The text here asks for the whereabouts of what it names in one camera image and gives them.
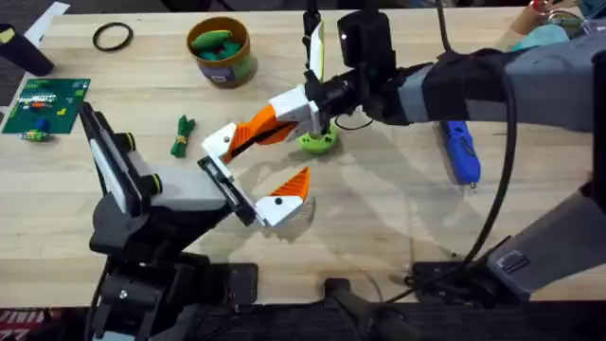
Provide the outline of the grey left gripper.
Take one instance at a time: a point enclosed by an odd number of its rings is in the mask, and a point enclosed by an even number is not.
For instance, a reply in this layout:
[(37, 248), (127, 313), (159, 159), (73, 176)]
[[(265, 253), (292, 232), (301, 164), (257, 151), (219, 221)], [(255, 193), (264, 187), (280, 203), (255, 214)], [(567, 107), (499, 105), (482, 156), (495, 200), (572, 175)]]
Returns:
[[(202, 142), (208, 155), (214, 155), (224, 164), (233, 157), (230, 145), (237, 125), (229, 123)], [(162, 207), (174, 212), (214, 212), (227, 208), (245, 224), (257, 219), (265, 227), (276, 227), (293, 216), (305, 203), (309, 194), (311, 172), (300, 170), (270, 194), (253, 203), (235, 184), (233, 175), (216, 157), (205, 156), (198, 162), (199, 169), (148, 164), (139, 152), (129, 153), (140, 175), (156, 174), (162, 192), (151, 197), (151, 207)]]

